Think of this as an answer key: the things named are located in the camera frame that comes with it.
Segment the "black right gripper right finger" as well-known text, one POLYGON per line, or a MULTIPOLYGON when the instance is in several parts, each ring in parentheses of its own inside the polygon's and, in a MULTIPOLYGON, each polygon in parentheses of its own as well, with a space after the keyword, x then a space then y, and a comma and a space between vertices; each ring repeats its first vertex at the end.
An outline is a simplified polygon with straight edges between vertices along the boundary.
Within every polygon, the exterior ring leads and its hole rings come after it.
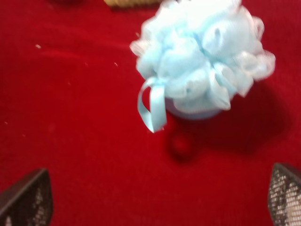
POLYGON ((301 225, 301 171, 275 163, 268 192, 268 209, 275 226, 301 225))

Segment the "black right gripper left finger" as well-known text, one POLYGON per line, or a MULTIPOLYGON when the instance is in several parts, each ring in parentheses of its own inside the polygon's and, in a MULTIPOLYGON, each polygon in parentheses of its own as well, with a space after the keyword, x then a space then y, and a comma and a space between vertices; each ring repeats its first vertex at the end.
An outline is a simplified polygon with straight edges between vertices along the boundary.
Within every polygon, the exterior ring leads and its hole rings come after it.
POLYGON ((0 193, 2 226, 48 226, 53 196, 47 169, 36 169, 0 193))

